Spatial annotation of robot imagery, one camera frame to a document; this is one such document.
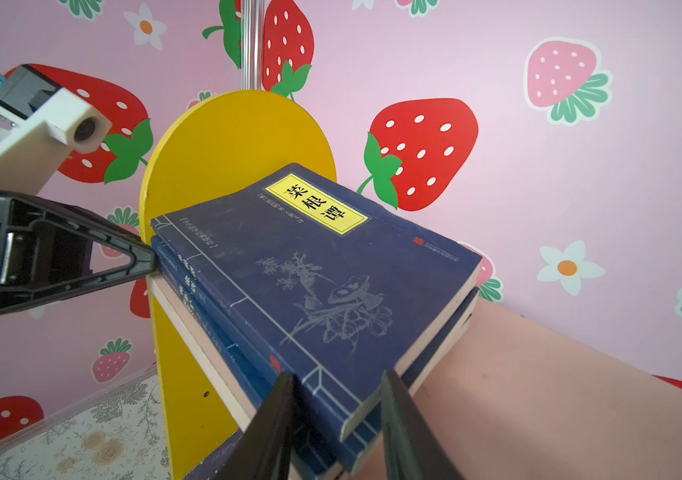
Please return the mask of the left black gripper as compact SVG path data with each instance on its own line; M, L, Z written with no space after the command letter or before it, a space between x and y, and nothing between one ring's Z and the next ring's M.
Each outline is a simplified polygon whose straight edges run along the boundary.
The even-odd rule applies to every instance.
M0 192L0 315L138 280L157 264L139 236L86 209Z

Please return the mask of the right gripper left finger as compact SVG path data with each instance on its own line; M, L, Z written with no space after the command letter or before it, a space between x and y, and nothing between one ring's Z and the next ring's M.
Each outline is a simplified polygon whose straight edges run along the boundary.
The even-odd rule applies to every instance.
M282 373L214 479L287 479L294 400L295 377L292 373Z

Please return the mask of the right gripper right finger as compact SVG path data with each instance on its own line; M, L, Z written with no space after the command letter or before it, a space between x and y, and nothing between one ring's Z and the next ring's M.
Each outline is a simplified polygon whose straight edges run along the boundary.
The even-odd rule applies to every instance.
M400 376L392 369L382 374L381 410L389 480L464 479L432 433Z

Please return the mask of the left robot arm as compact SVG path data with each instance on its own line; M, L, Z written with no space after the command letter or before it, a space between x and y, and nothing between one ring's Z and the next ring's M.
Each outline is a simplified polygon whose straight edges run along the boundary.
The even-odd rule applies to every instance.
M105 81L22 64L0 74L0 315L139 280L157 267L134 228L45 199L62 167L131 177L153 145L130 95Z

